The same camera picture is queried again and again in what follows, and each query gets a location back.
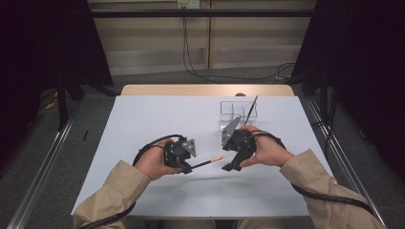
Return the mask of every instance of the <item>person's left hand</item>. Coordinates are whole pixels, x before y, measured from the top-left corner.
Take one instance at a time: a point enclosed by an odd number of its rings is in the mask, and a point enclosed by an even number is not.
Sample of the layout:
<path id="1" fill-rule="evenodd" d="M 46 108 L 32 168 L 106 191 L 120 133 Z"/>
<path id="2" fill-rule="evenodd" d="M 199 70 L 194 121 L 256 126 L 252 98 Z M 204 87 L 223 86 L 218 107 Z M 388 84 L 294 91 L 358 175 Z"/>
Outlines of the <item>person's left hand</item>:
<path id="1" fill-rule="evenodd" d="M 181 168 L 172 168 L 164 165 L 163 149 L 168 142 L 173 142 L 171 138 L 159 141 L 154 145 L 160 147 L 152 147 L 146 151 L 139 159 L 135 168 L 149 176 L 150 179 L 155 180 L 163 177 L 164 175 L 174 175 L 181 172 Z"/>

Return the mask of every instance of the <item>hand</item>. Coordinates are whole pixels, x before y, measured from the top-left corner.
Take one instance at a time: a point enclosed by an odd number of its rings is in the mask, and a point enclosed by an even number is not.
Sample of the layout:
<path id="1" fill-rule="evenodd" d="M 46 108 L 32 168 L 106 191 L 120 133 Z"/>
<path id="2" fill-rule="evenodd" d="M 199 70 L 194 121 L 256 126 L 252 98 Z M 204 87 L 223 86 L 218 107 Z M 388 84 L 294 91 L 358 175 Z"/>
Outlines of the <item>hand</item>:
<path id="1" fill-rule="evenodd" d="M 172 141 L 171 138 L 166 138 L 154 144 L 160 147 L 152 147 L 143 153 L 135 167 L 152 180 L 159 179 L 164 175 L 174 175 L 181 172 L 181 168 L 171 168 L 164 165 L 162 148 Z"/>
<path id="2" fill-rule="evenodd" d="M 254 126 L 243 126 L 241 127 L 241 130 L 249 132 L 258 131 L 257 133 L 253 132 L 253 135 L 260 133 L 260 130 Z M 294 157 L 294 154 L 290 153 L 275 140 L 267 136 L 257 136 L 256 145 L 256 154 L 253 157 L 242 161 L 241 167 L 247 167 L 258 163 L 282 167 L 288 160 Z"/>

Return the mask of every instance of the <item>tan sleeve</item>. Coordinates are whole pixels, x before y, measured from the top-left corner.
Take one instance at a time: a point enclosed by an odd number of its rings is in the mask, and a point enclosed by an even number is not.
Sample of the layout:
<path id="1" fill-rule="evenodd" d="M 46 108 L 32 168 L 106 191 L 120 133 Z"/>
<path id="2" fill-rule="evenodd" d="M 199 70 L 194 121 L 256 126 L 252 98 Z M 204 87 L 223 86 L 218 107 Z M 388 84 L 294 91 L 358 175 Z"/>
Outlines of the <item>tan sleeve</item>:
<path id="1" fill-rule="evenodd" d="M 77 206 L 74 211 L 74 228 L 125 211 L 140 197 L 150 182 L 147 175 L 121 160 L 104 185 Z M 124 219 L 103 228 L 124 228 L 123 221 Z"/>
<path id="2" fill-rule="evenodd" d="M 302 189 L 330 196 L 355 198 L 367 203 L 356 192 L 335 184 L 312 150 L 290 159 L 280 172 L 291 183 Z M 366 210 L 347 205 L 304 197 L 310 217 L 316 228 L 385 228 Z"/>

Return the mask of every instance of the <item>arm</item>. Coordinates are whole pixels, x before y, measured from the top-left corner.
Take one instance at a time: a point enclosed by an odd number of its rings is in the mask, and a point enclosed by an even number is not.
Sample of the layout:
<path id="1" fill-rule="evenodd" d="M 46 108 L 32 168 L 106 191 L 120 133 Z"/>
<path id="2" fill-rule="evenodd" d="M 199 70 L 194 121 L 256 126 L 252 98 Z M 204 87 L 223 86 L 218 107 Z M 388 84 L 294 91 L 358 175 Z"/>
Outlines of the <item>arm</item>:
<path id="1" fill-rule="evenodd" d="M 171 139 L 156 143 L 164 148 Z M 174 175 L 180 169 L 169 168 L 163 163 L 163 149 L 152 147 L 139 159 L 135 167 L 120 161 L 107 177 L 104 185 L 77 206 L 74 228 L 108 218 L 128 209 L 143 193 L 151 180 L 164 175 Z M 124 219 L 108 228 L 124 228 Z"/>
<path id="2" fill-rule="evenodd" d="M 241 128 L 246 131 L 258 131 L 253 126 Z M 256 138 L 256 154 L 243 161 L 242 167 L 262 163 L 276 165 L 280 172 L 296 186 L 312 193 L 355 198 L 367 201 L 356 192 L 334 183 L 315 154 L 308 150 L 295 156 L 273 139 L 265 136 Z M 304 198 L 309 209 L 310 217 L 316 228 L 385 228 L 366 210 L 346 205 L 312 198 Z"/>

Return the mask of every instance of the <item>pencil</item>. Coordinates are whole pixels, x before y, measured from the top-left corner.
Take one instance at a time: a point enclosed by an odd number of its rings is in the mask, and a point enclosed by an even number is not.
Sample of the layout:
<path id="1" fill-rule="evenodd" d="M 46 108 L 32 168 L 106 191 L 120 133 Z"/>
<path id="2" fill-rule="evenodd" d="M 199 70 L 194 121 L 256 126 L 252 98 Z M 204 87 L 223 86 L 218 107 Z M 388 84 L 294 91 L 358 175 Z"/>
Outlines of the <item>pencil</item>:
<path id="1" fill-rule="evenodd" d="M 247 114 L 247 118 L 246 118 L 246 121 L 245 121 L 245 125 L 246 125 L 247 121 L 249 120 L 250 115 L 252 114 L 252 111 L 253 111 L 254 105 L 256 105 L 256 101 L 257 101 L 257 97 L 258 97 L 258 96 L 259 96 L 259 95 L 257 94 L 256 97 L 255 97 L 254 100 L 253 100 L 252 106 L 250 107 L 249 113 Z"/>
<path id="2" fill-rule="evenodd" d="M 201 167 L 201 166 L 203 166 L 203 165 L 206 165 L 206 164 L 215 162 L 215 161 L 220 160 L 220 159 L 224 159 L 224 156 L 218 156 L 218 157 L 212 158 L 212 159 L 210 159 L 210 160 L 207 160 L 206 162 L 203 162 L 203 163 L 201 163 L 201 164 L 194 165 L 193 167 L 191 167 L 191 169 L 195 169 L 195 168 Z"/>

